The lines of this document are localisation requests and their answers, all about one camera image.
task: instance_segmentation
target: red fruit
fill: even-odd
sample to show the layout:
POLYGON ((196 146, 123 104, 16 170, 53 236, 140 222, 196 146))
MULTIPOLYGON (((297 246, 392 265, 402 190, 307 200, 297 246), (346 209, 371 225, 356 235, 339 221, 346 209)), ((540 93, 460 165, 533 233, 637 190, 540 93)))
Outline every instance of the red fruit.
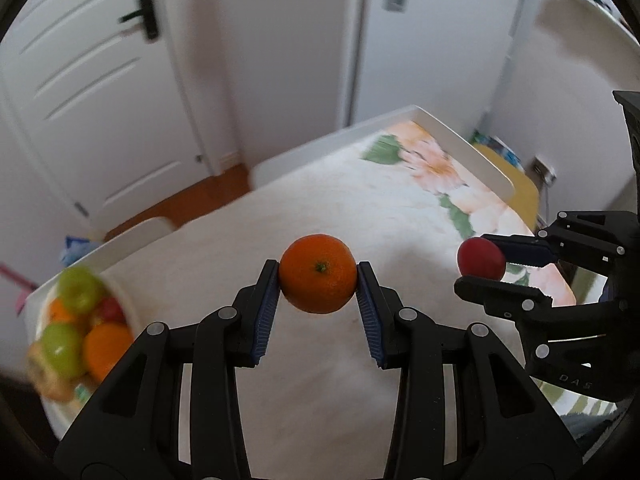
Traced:
POLYGON ((102 322, 125 324, 127 322, 118 300, 113 297, 104 298, 95 310, 96 316, 99 317, 102 322))
POLYGON ((507 260, 496 244, 485 238, 474 237, 460 244, 458 268, 463 276, 501 280, 507 260))

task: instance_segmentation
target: wooden floor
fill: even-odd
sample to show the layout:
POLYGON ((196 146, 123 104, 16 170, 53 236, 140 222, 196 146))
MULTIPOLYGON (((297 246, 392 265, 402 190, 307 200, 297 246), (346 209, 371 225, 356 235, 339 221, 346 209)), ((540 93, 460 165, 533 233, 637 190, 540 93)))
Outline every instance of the wooden floor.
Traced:
POLYGON ((220 176, 210 176, 188 187, 109 231, 104 241, 155 216, 168 218, 180 227, 199 216, 211 213, 248 193, 249 174, 243 165, 232 167, 220 176))

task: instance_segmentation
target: pink object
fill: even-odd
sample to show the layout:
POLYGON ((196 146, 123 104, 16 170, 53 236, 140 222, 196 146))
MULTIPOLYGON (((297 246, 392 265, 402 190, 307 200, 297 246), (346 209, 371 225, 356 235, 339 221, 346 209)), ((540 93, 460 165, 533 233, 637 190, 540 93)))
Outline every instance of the pink object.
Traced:
POLYGON ((30 290, 22 290, 18 300, 15 302, 15 315, 20 316, 20 313, 24 309, 24 305, 27 303, 27 298, 31 294, 30 290))
POLYGON ((18 316, 24 309, 24 304, 27 301, 27 296, 30 295, 34 290, 36 290, 38 288, 38 285, 25 278, 23 275, 18 274, 18 272, 15 272, 15 270, 10 269, 5 264, 0 264, 0 275, 4 276, 10 282, 15 283, 15 285, 19 286, 22 289, 22 291, 20 292, 20 296, 18 296, 18 300, 15 302, 15 313, 16 316, 18 316))

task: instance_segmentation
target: wall outlet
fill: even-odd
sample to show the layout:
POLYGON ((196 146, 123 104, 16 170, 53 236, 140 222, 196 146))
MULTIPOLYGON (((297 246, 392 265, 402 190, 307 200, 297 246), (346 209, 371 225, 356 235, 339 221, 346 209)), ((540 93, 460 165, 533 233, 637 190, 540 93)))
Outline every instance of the wall outlet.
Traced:
POLYGON ((531 164, 531 169, 537 176, 540 177, 540 180, 547 187, 551 187, 553 183, 556 181, 556 177, 557 177, 556 170, 554 170, 550 165, 548 165, 538 156, 533 159, 533 163, 531 164))

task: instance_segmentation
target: flower pattern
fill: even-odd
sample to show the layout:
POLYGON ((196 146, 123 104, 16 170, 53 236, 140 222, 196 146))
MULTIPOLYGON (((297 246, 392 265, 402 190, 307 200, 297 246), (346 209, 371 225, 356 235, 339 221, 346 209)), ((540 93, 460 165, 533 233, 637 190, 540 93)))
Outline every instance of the flower pattern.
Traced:
POLYGON ((387 131, 408 151, 413 151, 420 142, 435 140, 429 132, 411 121, 395 124, 387 131))
POLYGON ((425 191, 446 193, 464 184, 450 156, 433 137, 412 142, 412 149, 401 150, 399 156, 425 191))

